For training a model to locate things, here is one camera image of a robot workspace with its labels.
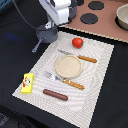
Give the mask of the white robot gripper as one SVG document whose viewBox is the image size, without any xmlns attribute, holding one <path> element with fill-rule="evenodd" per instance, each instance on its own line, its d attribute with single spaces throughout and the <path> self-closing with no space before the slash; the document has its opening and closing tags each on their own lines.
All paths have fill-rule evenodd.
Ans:
<svg viewBox="0 0 128 128">
<path fill-rule="evenodd" d="M 68 24 L 77 13 L 76 0 L 39 0 L 47 12 L 46 28 Z"/>
</svg>

